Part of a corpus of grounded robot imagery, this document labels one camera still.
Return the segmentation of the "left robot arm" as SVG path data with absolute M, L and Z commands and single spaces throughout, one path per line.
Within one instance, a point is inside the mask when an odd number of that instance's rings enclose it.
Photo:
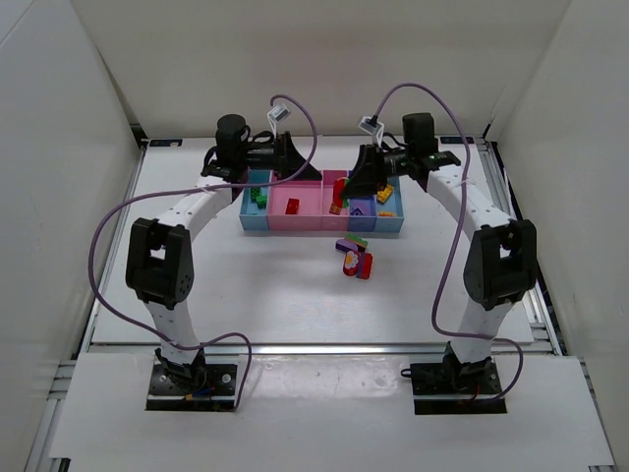
M 274 106 L 267 114 L 269 131 L 256 136 L 244 117 L 221 117 L 195 191 L 160 216 L 139 218 L 132 226 L 126 283 L 165 337 L 158 359 L 177 373 L 202 363 L 187 306 L 195 277 L 192 246 L 196 237 L 244 191 L 253 170 L 269 170 L 279 182 L 322 178 L 299 154 L 290 134 L 278 133 L 278 124 L 288 114 L 284 106 Z

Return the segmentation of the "yellow lego brick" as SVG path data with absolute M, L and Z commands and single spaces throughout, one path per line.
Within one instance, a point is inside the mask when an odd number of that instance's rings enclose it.
M 383 189 L 379 190 L 376 193 L 376 200 L 381 204 L 384 205 L 389 198 L 391 197 L 391 195 L 393 194 L 395 188 L 388 184 L 386 185 Z

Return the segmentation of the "brown lego plate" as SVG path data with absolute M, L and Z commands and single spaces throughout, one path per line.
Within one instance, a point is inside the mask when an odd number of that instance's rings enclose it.
M 336 202 L 332 202 L 329 207 L 329 213 L 333 215 L 340 215 L 343 211 L 343 205 L 338 205 Z

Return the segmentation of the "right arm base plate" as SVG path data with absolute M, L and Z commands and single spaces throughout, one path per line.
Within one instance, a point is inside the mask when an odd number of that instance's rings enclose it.
M 412 386 L 418 416 L 500 415 L 507 413 L 496 365 L 490 361 L 479 373 L 454 378 L 443 362 L 413 363 L 400 375 Z

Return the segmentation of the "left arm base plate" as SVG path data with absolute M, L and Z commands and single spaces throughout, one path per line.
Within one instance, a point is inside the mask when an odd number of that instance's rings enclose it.
M 238 366 L 202 363 L 191 373 L 175 373 L 158 360 L 148 382 L 146 411 L 231 412 L 235 409 Z

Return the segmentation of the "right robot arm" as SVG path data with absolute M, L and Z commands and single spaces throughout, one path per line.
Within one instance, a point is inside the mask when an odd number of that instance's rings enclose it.
M 488 363 L 508 312 L 536 284 L 537 230 L 494 206 L 465 176 L 463 161 L 439 149 L 430 114 L 407 114 L 402 124 L 403 146 L 360 146 L 341 195 L 373 196 L 390 178 L 407 176 L 455 219 L 456 234 L 469 241 L 463 269 L 469 301 L 448 354 L 463 372 L 478 371 Z

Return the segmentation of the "red semicircle lego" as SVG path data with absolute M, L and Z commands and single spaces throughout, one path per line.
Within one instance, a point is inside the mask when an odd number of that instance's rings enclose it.
M 346 177 L 341 177 L 335 180 L 333 185 L 333 201 L 339 207 L 343 206 L 343 197 L 342 193 L 345 188 L 347 182 Z

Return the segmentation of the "red curved lego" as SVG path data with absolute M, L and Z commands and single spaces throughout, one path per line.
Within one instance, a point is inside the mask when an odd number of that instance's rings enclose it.
M 300 209 L 300 200 L 289 198 L 285 208 L 286 215 L 297 215 Z

